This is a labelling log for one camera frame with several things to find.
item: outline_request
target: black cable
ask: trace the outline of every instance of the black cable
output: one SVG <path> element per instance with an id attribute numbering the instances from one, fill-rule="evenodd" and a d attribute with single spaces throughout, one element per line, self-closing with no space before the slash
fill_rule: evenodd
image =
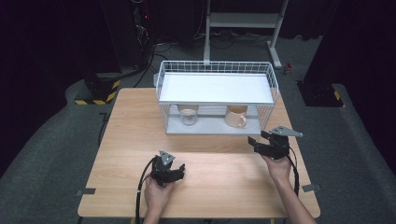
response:
<path id="1" fill-rule="evenodd" d="M 137 82 L 134 84 L 134 88 L 136 88 L 136 86 L 140 83 L 140 81 L 143 79 L 143 77 L 145 76 L 145 74 L 147 73 L 149 68 L 151 67 L 152 61 L 154 59 L 154 50 L 155 50 L 155 47 L 152 48 L 151 59 L 150 59 L 150 61 L 148 63 L 148 66 L 147 66 L 145 72 L 142 74 L 142 76 L 139 78 L 139 80 L 137 80 Z"/>
<path id="2" fill-rule="evenodd" d="M 212 44 L 212 42 L 213 41 L 211 41 L 210 42 L 210 46 L 212 47 L 212 48 L 214 48 L 214 49 L 228 49 L 228 48 L 230 48 L 234 43 L 235 43 L 235 37 L 233 37 L 233 35 L 230 35 L 230 39 L 224 39 L 224 40 L 219 40 L 219 41 L 230 41 L 231 40 L 231 44 L 229 44 L 228 46 L 226 46 L 226 47 L 217 47 L 217 46 L 215 46 L 215 45 L 213 45 Z"/>
<path id="3" fill-rule="evenodd" d="M 136 210 L 135 210 L 135 217 L 134 217 L 134 223 L 135 224 L 140 224 L 140 195 L 142 192 L 142 187 L 143 187 L 143 182 L 146 180 L 146 178 L 144 178 L 145 173 L 147 171 L 147 169 L 149 168 L 149 166 L 154 162 L 154 158 L 152 158 L 148 164 L 146 165 L 142 176 L 140 177 L 140 181 L 139 181 L 139 185 L 137 186 L 137 194 L 136 194 Z"/>
<path id="4" fill-rule="evenodd" d="M 236 38 L 235 42 L 236 43 L 260 43 L 262 41 L 266 41 L 270 38 L 270 35 L 257 35 L 256 37 L 252 38 L 251 40 L 243 40 L 240 39 L 238 40 L 238 37 Z"/>
<path id="5" fill-rule="evenodd" d="M 156 53 L 166 52 L 167 50 L 169 50 L 169 49 L 171 49 L 171 48 L 173 47 L 173 44 L 172 44 L 172 43 L 166 43 L 166 44 L 169 45 L 169 48 L 163 49 L 163 50 L 160 50 L 160 51 L 155 51 L 155 52 L 156 52 Z"/>
<path id="6" fill-rule="evenodd" d="M 102 77 L 101 80 L 103 80 L 103 81 L 118 81 L 118 80 L 121 80 L 121 79 L 126 78 L 126 77 L 132 77 L 134 75 L 137 75 L 137 74 L 141 73 L 148 66 L 149 66 L 148 64 L 145 64 L 145 65 L 141 66 L 140 68 L 138 68 L 137 70 L 134 70 L 134 71 L 132 71 L 130 73 L 121 75 L 119 77 Z"/>
<path id="7" fill-rule="evenodd" d="M 202 42 L 200 41 L 199 45 L 197 45 L 196 43 L 197 42 L 194 42 L 194 46 L 193 46 L 193 48 L 195 48 L 195 49 L 201 48 L 201 47 L 203 47 L 205 45 L 205 41 L 202 41 Z"/>
<path id="8" fill-rule="evenodd" d="M 82 223 L 82 217 L 78 217 L 78 223 L 77 224 L 81 224 Z"/>
<path id="9" fill-rule="evenodd" d="M 168 60 L 168 58 L 166 58 L 165 56 L 163 56 L 163 55 L 161 55 L 161 54 L 154 53 L 154 55 L 155 55 L 155 56 L 160 56 L 160 57 L 163 57 L 163 58 L 164 58 L 166 61 L 169 61 L 169 60 Z"/>
<path id="10" fill-rule="evenodd" d="M 151 176 L 151 174 L 146 175 L 146 177 L 143 179 L 143 182 L 145 182 L 145 180 L 146 180 L 149 176 Z"/>
<path id="11" fill-rule="evenodd" d="M 152 72 L 153 74 L 157 73 L 157 70 L 156 70 L 153 66 L 150 66 L 150 67 L 149 67 L 149 70 L 151 70 L 151 72 Z"/>
<path id="12" fill-rule="evenodd" d="M 204 21 L 204 14 L 205 14 L 205 0 L 202 0 L 202 13 L 201 13 L 201 20 L 199 22 L 199 26 L 197 29 L 197 32 L 195 32 L 194 38 L 199 34 L 201 27 L 202 27 L 202 23 Z"/>
<path id="13" fill-rule="evenodd" d="M 291 160 L 289 155 L 286 155 L 286 157 L 288 158 L 288 160 L 291 163 L 291 166 L 293 167 L 293 172 L 294 172 L 294 192 L 298 196 L 298 190 L 300 188 L 300 176 L 299 176 L 298 171 L 297 171 L 297 166 L 294 165 L 294 163 Z"/>
<path id="14" fill-rule="evenodd" d="M 99 115 L 103 115 L 103 119 L 102 119 L 102 128 L 100 129 L 99 132 L 99 136 L 98 136 L 98 146 L 100 146 L 101 142 L 102 142 L 102 137 L 103 137 L 103 130 L 105 129 L 105 125 L 108 122 L 108 119 L 110 118 L 111 113 L 108 115 L 108 117 L 106 116 L 107 113 L 99 113 Z"/>
<path id="15" fill-rule="evenodd" d="M 295 165 L 296 165 L 296 167 L 297 167 L 297 157 L 296 157 L 296 153 L 294 152 L 293 148 L 289 147 L 289 149 L 293 152 L 294 161 L 296 162 Z"/>

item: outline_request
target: metal stand leg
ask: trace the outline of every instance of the metal stand leg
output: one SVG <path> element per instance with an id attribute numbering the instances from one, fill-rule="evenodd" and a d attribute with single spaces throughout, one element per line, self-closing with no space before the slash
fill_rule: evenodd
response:
<path id="1" fill-rule="evenodd" d="M 204 65 L 210 64 L 210 0 L 207 0 Z"/>
<path id="2" fill-rule="evenodd" d="M 288 2 L 289 0 L 283 1 L 282 8 L 280 9 L 280 13 L 276 21 L 276 28 L 274 30 L 273 39 L 271 41 L 267 41 L 267 46 L 268 49 L 270 50 L 270 54 L 273 59 L 275 68 L 282 67 L 282 63 L 280 62 L 279 57 L 277 56 L 276 53 L 275 44 L 276 44 L 277 36 L 279 35 L 280 26 L 282 25 L 283 18 L 285 17 L 285 11 L 286 11 L 286 7 L 288 6 Z"/>

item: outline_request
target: gray floor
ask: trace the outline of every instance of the gray floor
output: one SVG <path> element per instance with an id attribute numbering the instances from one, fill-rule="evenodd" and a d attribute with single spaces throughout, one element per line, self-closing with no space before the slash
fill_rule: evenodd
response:
<path id="1" fill-rule="evenodd" d="M 211 60 L 271 61 L 265 37 L 251 41 L 255 38 L 238 38 L 232 45 L 214 40 Z M 276 43 L 282 63 L 292 65 L 288 77 L 276 70 L 279 88 L 293 129 L 304 133 L 298 143 L 307 171 L 322 187 L 317 192 L 318 222 L 396 223 L 395 175 L 365 131 L 347 90 L 334 85 L 346 105 L 336 108 L 307 107 L 298 91 L 296 81 L 304 78 L 319 42 L 280 38 Z M 156 51 L 169 60 L 202 60 L 203 42 L 196 45 L 160 45 Z M 154 69 L 161 60 L 154 58 Z M 153 87 L 154 72 L 149 70 L 137 87 Z M 120 88 L 133 87 L 139 78 L 123 79 Z M 0 180 L 1 223 L 78 223 L 76 193 L 85 188 L 98 149 L 104 117 L 100 113 L 109 114 L 113 106 L 75 105 L 82 85 L 80 81 L 66 91 L 68 105 L 32 136 Z M 130 223 L 130 219 L 83 218 L 81 223 Z"/>

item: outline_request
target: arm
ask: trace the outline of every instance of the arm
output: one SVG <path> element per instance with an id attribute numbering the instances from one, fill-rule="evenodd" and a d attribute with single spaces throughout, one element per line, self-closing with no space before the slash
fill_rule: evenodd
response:
<path id="1" fill-rule="evenodd" d="M 167 205 L 175 183 L 169 183 L 166 187 L 161 187 L 150 176 L 146 179 L 145 197 L 148 204 L 148 211 L 144 224 L 157 224 L 160 221 L 161 213 Z"/>
<path id="2" fill-rule="evenodd" d="M 268 171 L 274 180 L 276 189 L 291 223 L 317 223 L 294 193 L 293 187 L 289 181 L 291 168 L 289 160 L 286 157 L 279 160 L 272 160 L 265 156 L 262 156 L 262 158 L 267 162 Z"/>

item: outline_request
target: wooden table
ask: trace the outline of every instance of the wooden table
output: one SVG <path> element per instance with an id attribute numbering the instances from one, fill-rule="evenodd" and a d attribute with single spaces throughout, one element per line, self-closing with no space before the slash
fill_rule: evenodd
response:
<path id="1" fill-rule="evenodd" d="M 292 128 L 281 97 L 266 131 L 279 125 Z M 297 155 L 301 186 L 309 185 L 295 137 L 290 137 L 290 146 Z M 186 164 L 185 177 L 177 181 L 163 217 L 287 216 L 265 161 L 246 136 L 166 134 L 152 88 L 120 90 L 86 187 L 96 191 L 82 196 L 79 215 L 134 217 L 139 178 L 160 149 L 176 156 L 172 169 Z M 147 210 L 143 195 L 141 216 Z M 313 191 L 300 189 L 300 199 L 319 216 Z"/>

